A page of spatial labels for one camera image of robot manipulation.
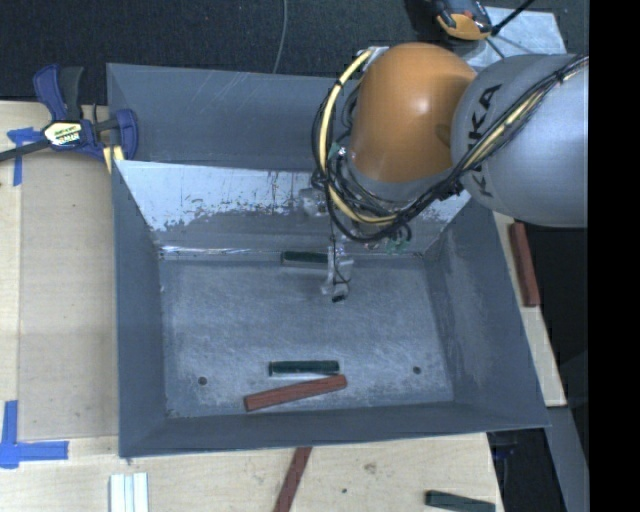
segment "wooden stick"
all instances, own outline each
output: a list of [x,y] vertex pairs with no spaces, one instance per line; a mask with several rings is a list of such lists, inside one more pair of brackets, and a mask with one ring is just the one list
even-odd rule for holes
[[291,510],[293,498],[298,490],[300,480],[302,480],[302,473],[304,473],[304,468],[307,466],[310,455],[311,447],[296,448],[273,512],[289,512]]
[[527,232],[522,222],[514,222],[509,226],[509,239],[511,241],[513,259],[516,262],[516,273],[518,274],[518,282],[522,292],[522,302],[527,307],[539,306],[541,304],[540,290],[538,289],[536,273],[533,268]]
[[309,382],[293,384],[292,386],[262,391],[254,395],[247,395],[244,397],[244,407],[247,412],[251,412],[285,402],[323,395],[346,387],[347,379],[344,375],[332,375],[324,379],[315,379]]

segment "wooden board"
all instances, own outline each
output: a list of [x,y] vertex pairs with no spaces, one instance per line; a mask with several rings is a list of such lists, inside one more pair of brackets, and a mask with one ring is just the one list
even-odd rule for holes
[[[100,107],[99,118],[106,115]],[[48,119],[38,103],[0,102],[3,137],[9,129],[40,129]],[[6,139],[3,144],[13,146]],[[0,255],[6,262],[0,281],[0,398],[19,400],[20,440],[116,434],[106,167],[82,155],[43,150],[23,158],[23,183],[13,187],[13,166],[8,161],[0,167]]]
[[561,407],[567,405],[567,398],[564,394],[562,381],[556,359],[553,355],[547,327],[542,316],[540,306],[527,307],[522,301],[522,291],[518,281],[516,263],[511,251],[511,241],[509,239],[509,226],[513,223],[513,218],[501,213],[494,213],[500,241],[504,249],[507,267],[511,282],[520,306],[520,314],[522,322],[529,340],[529,347],[533,356],[533,362],[536,366],[536,373],[540,381],[540,388],[544,396],[544,402],[547,407]]
[[[0,512],[106,512],[113,473],[146,472],[153,512],[273,510],[294,450],[119,459],[115,437],[75,439],[70,459],[0,471]],[[425,512],[429,489],[497,504],[483,434],[314,448],[292,511]]]

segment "black cable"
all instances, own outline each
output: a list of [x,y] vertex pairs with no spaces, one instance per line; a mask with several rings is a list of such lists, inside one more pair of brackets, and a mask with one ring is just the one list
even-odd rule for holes
[[496,44],[491,40],[491,38],[490,38],[490,37],[488,37],[488,38],[487,38],[487,43],[489,44],[489,46],[491,46],[491,48],[493,48],[493,50],[494,50],[498,55],[500,55],[500,58],[501,58],[501,59],[504,59],[504,58],[505,58],[504,53],[502,53],[502,52],[500,51],[500,48],[498,48],[498,47],[496,46]]
[[524,11],[527,7],[529,7],[533,2],[535,2],[536,0],[527,0],[525,3],[523,3],[520,7],[518,7],[515,11],[513,11],[511,14],[509,14],[509,16],[507,16],[505,19],[503,19],[500,23],[498,23],[497,25],[495,25],[492,29],[491,29],[491,35],[492,36],[497,36],[498,33],[505,27],[505,25],[511,23],[511,21],[518,15],[520,15],[520,13],[522,11]]
[[288,21],[287,0],[282,0],[282,33],[280,34],[280,46],[278,47],[276,62],[273,65],[273,70],[271,71],[271,73],[273,74],[275,74],[275,72],[278,70],[278,66],[280,65],[280,58],[282,57],[282,50],[284,48],[284,39],[287,35]]

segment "yellow cable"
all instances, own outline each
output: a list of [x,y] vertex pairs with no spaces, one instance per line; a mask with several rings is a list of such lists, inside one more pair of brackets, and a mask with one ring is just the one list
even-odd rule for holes
[[[333,112],[333,107],[338,98],[338,94],[340,94],[340,90],[347,82],[347,80],[355,73],[355,71],[371,56],[373,53],[372,50],[365,50],[356,58],[351,65],[345,70],[345,72],[338,79],[338,83],[336,83],[331,92],[329,93],[329,97],[327,98],[327,104],[325,106],[322,120],[320,123],[320,132],[318,135],[318,159],[320,160],[320,167],[322,171],[327,173],[327,133],[329,131],[329,120],[331,119],[331,113]],[[368,215],[360,215],[354,212],[340,197],[340,195],[336,192],[336,190],[329,185],[329,194],[331,195],[331,199],[336,204],[336,206],[350,219],[355,220],[356,222],[364,222],[368,224],[388,224],[396,218],[396,215],[389,215],[387,217],[371,217]]]

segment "gray bin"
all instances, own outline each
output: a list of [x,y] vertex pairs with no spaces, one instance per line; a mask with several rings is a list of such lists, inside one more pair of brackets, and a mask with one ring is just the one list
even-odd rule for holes
[[[493,214],[468,196],[416,219],[401,256],[346,244],[342,303],[322,272],[280,263],[327,248],[296,186],[332,83],[109,67],[110,108],[141,137],[141,161],[113,170],[121,456],[548,425]],[[289,193],[237,201],[274,179]],[[296,382],[268,375],[278,360],[337,360],[349,385],[246,413],[243,396]]]

